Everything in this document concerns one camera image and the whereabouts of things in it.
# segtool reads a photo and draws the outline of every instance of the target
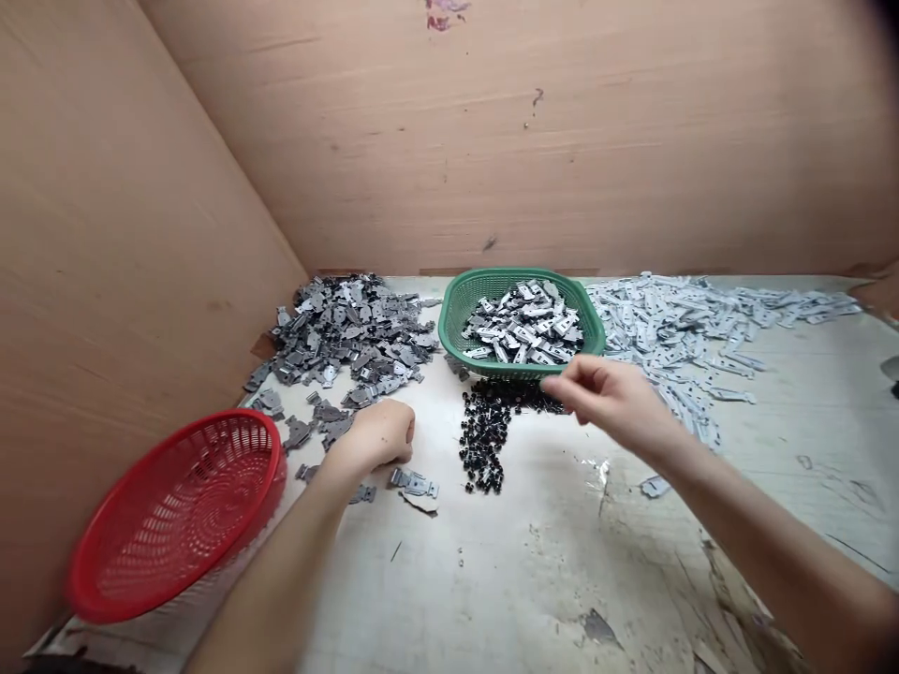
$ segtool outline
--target left hand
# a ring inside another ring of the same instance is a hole
[[[369,471],[383,463],[412,459],[415,412],[390,398],[356,413],[353,425],[332,448],[365,463]]]

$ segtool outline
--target plywood panel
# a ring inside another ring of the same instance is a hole
[[[305,273],[140,8],[0,4],[0,670],[101,496],[230,406]]]
[[[899,114],[864,4],[141,3],[309,269],[899,253]]]

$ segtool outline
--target forearm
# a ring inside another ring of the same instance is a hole
[[[820,672],[864,672],[896,629],[884,583],[825,543],[707,447],[672,441],[654,466]]]
[[[293,671],[346,504],[368,473],[335,445],[238,579],[185,672]]]

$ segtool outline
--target hand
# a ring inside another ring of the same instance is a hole
[[[338,451],[363,462],[367,471],[383,463],[412,459],[415,412],[405,403],[386,399],[356,413],[353,425],[329,454]]]
[[[547,377],[541,386],[582,426],[595,424],[650,465],[683,441],[693,442],[634,365],[578,355],[561,376]]]

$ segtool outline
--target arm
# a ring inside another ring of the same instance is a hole
[[[411,459],[414,425],[412,408],[392,400],[356,415],[234,585],[185,674],[294,671],[346,504],[378,465]]]
[[[543,387],[671,483],[816,671],[870,671],[892,644],[892,590],[700,444],[639,369],[578,356]]]

